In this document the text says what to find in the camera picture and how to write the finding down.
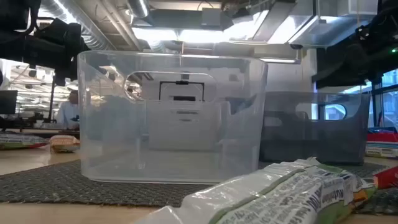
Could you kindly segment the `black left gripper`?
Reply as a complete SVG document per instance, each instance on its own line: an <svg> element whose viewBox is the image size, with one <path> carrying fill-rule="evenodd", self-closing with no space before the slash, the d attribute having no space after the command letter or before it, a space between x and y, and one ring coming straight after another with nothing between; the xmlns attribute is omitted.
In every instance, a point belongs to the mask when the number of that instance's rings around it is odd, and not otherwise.
<svg viewBox="0 0 398 224"><path fill-rule="evenodd" d="M36 25L29 41L30 62L54 69L55 84L65 86L66 79L77 80L77 56L90 48L85 44L82 26L53 18L47 25Z"/></svg>

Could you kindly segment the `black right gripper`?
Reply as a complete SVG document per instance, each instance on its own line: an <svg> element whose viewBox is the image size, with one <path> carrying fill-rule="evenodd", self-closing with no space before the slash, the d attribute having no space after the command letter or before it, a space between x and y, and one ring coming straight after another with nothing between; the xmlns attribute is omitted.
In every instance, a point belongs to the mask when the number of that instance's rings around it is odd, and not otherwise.
<svg viewBox="0 0 398 224"><path fill-rule="evenodd" d="M398 43L369 53L359 42L347 40L341 42L341 49L344 50L342 86L361 85L366 80L380 83L384 73L398 68Z"/></svg>

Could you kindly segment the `green purple granola bar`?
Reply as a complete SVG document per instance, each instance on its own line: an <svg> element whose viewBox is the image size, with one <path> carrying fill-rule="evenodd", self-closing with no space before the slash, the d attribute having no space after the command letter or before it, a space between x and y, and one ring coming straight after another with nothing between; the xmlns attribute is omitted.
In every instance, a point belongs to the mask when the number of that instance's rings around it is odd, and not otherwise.
<svg viewBox="0 0 398 224"><path fill-rule="evenodd" d="M39 136L21 133L0 133L0 151L46 146L49 142Z"/></svg>

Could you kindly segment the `red green granola bar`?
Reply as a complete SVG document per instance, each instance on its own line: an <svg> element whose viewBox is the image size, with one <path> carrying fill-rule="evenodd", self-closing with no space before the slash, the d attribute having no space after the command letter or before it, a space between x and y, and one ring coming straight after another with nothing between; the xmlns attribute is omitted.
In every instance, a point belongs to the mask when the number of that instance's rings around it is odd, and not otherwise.
<svg viewBox="0 0 398 224"><path fill-rule="evenodd" d="M381 171L373 177L376 187L380 190L398 188L398 166Z"/></svg>

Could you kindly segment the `white silver backed granola bar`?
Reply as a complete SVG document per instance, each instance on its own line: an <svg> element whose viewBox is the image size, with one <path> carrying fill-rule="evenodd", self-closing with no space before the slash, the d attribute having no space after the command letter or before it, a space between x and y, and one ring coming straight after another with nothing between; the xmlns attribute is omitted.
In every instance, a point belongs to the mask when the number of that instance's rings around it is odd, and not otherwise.
<svg viewBox="0 0 398 224"><path fill-rule="evenodd" d="M273 163L187 195L135 224L336 224L375 192L372 182L314 157Z"/></svg>

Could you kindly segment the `person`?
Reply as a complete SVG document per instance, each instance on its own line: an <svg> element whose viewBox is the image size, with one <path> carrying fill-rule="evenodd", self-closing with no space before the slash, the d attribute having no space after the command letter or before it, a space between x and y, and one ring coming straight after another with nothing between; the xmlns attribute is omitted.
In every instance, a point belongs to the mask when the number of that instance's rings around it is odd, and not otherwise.
<svg viewBox="0 0 398 224"><path fill-rule="evenodd" d="M72 90L68 100L60 105L56 120L63 129L77 130L80 127L79 119L78 91Z"/></svg>

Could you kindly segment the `black computer monitor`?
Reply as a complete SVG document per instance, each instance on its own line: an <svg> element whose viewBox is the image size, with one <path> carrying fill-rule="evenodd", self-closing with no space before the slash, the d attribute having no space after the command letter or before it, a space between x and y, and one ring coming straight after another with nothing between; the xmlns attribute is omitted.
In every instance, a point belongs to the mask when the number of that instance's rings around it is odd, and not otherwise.
<svg viewBox="0 0 398 224"><path fill-rule="evenodd" d="M0 90L0 114L16 112L17 95L17 90Z"/></svg>

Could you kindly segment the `red box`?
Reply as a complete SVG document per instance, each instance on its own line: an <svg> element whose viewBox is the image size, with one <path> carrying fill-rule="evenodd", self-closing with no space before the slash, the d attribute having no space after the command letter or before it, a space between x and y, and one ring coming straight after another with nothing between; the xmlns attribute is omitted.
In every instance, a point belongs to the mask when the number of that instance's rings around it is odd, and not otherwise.
<svg viewBox="0 0 398 224"><path fill-rule="evenodd" d="M392 134L392 133L368 134L367 141L398 142L398 134Z"/></svg>

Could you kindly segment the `long white light strip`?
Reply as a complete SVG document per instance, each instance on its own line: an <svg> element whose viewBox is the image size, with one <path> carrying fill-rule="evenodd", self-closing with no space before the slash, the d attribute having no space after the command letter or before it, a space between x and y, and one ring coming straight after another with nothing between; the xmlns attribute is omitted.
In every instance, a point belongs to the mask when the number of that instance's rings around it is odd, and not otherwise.
<svg viewBox="0 0 398 224"><path fill-rule="evenodd" d="M300 60L286 59L286 58L259 58L263 62L267 63L288 63L288 64L300 64Z"/></svg>

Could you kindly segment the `smoky grey plastic bin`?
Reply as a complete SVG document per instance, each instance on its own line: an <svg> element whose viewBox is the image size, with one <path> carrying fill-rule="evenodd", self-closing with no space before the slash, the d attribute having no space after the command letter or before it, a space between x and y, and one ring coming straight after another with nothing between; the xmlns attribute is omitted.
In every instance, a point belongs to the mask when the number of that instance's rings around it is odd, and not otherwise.
<svg viewBox="0 0 398 224"><path fill-rule="evenodd" d="M369 104L366 94L268 92L260 161L362 164Z"/></svg>

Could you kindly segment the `clear plastic bin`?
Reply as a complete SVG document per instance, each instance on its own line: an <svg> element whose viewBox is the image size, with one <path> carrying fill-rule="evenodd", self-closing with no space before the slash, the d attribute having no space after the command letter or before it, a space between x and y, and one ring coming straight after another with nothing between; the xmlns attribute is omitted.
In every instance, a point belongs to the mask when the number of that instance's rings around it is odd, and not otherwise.
<svg viewBox="0 0 398 224"><path fill-rule="evenodd" d="M87 51L78 56L81 171L103 182L218 183L257 169L268 65L247 57ZM211 151L149 148L142 84L205 74L231 116Z"/></svg>
<svg viewBox="0 0 398 224"><path fill-rule="evenodd" d="M150 101L146 107L149 148L211 151L231 116L227 101Z"/></svg>

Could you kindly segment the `dark grey woven placemat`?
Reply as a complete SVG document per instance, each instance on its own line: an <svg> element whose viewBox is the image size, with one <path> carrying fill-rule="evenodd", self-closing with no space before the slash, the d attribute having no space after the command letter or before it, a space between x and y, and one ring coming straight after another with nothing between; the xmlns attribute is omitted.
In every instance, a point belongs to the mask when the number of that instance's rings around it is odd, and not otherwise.
<svg viewBox="0 0 398 224"><path fill-rule="evenodd" d="M80 161L0 175L0 202L70 203L125 207L180 206L204 184L97 182L84 177Z"/></svg>

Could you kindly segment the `silver corrugated air duct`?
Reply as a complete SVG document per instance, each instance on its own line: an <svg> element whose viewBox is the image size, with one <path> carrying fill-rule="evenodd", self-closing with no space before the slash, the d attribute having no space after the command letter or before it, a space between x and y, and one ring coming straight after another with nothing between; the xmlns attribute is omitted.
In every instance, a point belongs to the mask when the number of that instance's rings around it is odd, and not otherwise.
<svg viewBox="0 0 398 224"><path fill-rule="evenodd" d="M54 17L67 24L72 22L80 24L83 40L90 49L116 50L115 46L75 0L42 0L39 16Z"/></svg>

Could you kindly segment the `black metal stand frame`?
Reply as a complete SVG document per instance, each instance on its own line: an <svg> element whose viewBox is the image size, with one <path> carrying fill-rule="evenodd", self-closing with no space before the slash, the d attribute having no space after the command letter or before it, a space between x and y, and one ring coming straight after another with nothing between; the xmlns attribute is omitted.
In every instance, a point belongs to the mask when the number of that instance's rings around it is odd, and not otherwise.
<svg viewBox="0 0 398 224"><path fill-rule="evenodd" d="M51 123L52 116L53 116L53 98L55 92L55 75L52 77L52 87L50 92L50 103L49 103L49 113L47 117L47 122Z"/></svg>

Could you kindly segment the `white cabinet with black frame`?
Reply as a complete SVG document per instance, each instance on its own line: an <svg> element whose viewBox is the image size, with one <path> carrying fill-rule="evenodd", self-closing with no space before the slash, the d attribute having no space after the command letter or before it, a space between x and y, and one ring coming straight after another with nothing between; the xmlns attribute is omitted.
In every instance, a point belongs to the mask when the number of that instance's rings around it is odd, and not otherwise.
<svg viewBox="0 0 398 224"><path fill-rule="evenodd" d="M154 73L153 78L142 84L146 107L150 101L216 102L216 81L209 75Z"/></svg>

